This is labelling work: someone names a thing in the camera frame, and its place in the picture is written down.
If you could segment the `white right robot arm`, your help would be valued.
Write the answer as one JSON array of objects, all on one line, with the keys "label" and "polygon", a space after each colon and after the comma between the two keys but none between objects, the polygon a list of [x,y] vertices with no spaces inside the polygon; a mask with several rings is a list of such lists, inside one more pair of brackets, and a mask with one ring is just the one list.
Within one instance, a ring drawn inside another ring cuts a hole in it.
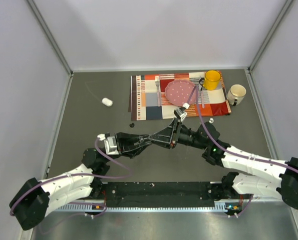
[{"label": "white right robot arm", "polygon": [[298,158],[286,161],[261,157],[222,142],[219,136],[209,122],[192,131],[174,118],[168,127],[148,139],[169,149],[177,144],[201,149],[202,157],[211,165],[232,169],[222,178],[222,192],[228,198],[237,194],[267,196],[298,210]]}]

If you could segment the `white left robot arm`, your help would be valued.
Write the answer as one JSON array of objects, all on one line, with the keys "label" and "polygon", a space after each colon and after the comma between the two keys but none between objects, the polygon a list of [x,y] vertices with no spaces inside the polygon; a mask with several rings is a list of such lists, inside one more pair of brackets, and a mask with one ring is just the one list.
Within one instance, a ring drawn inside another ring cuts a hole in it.
[{"label": "white left robot arm", "polygon": [[107,175],[110,168],[107,163],[112,162],[129,172],[130,169],[116,159],[134,158],[151,144],[148,134],[119,132],[114,136],[98,135],[94,148],[83,152],[82,163],[73,170],[49,179],[27,180],[10,202],[10,215],[17,219],[22,230],[27,231],[66,204],[82,198],[99,197],[102,179],[118,179]]}]

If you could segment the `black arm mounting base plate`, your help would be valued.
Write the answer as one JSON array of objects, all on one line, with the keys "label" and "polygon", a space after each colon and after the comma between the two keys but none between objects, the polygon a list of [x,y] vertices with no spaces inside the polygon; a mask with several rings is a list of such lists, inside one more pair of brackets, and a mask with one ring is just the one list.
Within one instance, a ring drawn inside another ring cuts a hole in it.
[{"label": "black arm mounting base plate", "polygon": [[206,182],[109,182],[109,207],[210,207],[215,199]]}]

